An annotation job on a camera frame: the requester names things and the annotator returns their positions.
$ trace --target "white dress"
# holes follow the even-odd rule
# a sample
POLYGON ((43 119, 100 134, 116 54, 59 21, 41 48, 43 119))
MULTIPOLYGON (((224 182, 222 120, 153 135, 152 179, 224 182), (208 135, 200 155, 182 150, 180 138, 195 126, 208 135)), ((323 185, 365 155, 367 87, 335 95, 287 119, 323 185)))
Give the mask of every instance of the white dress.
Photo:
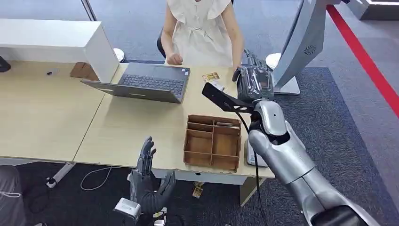
POLYGON ((167 0, 177 19, 173 49, 185 65, 233 65, 231 40, 221 13, 231 0, 167 0))

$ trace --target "woman's arm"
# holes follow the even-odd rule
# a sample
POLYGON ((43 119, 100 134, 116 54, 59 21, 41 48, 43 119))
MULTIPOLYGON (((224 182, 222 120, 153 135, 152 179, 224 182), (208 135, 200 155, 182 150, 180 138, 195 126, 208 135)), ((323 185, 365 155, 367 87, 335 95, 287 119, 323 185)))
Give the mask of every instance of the woman's arm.
POLYGON ((161 43, 163 50, 165 51, 166 61, 170 65, 181 65, 183 61, 182 57, 173 51, 172 36, 173 31, 175 30, 176 22, 176 18, 170 11, 169 6, 166 4, 166 16, 162 29, 161 43))
POLYGON ((233 69, 235 70, 241 64, 242 52, 244 50, 244 39, 239 30, 233 5, 230 3, 222 12, 224 25, 231 40, 231 50, 233 54, 233 69))

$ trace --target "laptop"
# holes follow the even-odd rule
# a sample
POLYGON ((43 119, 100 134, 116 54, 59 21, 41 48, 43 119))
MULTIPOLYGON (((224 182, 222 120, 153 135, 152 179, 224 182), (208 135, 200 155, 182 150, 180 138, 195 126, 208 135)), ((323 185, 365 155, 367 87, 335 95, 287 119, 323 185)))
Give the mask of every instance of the laptop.
POLYGON ((139 98, 180 104, 190 69, 167 65, 129 63, 118 84, 81 81, 117 97, 139 98))

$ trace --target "wooden desk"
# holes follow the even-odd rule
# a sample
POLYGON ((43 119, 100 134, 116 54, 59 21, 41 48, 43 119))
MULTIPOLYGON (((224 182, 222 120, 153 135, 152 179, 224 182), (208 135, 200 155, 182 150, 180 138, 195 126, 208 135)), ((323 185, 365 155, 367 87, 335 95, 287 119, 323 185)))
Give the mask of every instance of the wooden desk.
MULTIPOLYGON (((120 80, 126 67, 127 64, 119 66, 112 83, 120 80)), ((187 90, 180 105, 105 94, 74 161, 134 167, 145 138, 152 136, 158 150, 152 164, 157 177, 162 177, 164 170, 176 170, 177 179, 242 185, 243 205, 255 187, 255 168, 246 164, 244 155, 246 132, 242 132, 237 172, 190 166, 183 162, 188 115, 238 118, 234 113, 223 112, 201 94, 205 84, 202 75, 217 72, 221 77, 220 83, 226 87, 225 91, 236 96, 237 88, 231 81, 232 71, 220 67, 190 68, 187 90)), ((249 123, 249 115, 243 116, 249 123)), ((269 168, 260 168, 259 175, 261 182, 265 178, 274 178, 269 168)))
POLYGON ((74 64, 10 64, 0 73, 0 156, 72 161, 104 93, 70 78, 74 64))

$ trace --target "wooden compartment tray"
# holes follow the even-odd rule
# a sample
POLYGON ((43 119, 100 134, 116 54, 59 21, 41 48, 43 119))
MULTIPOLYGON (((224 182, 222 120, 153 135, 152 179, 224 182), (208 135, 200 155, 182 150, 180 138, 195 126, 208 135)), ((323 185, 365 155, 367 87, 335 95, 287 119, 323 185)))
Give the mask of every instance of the wooden compartment tray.
POLYGON ((237 171, 241 148, 241 122, 237 119, 189 115, 184 162, 237 171))

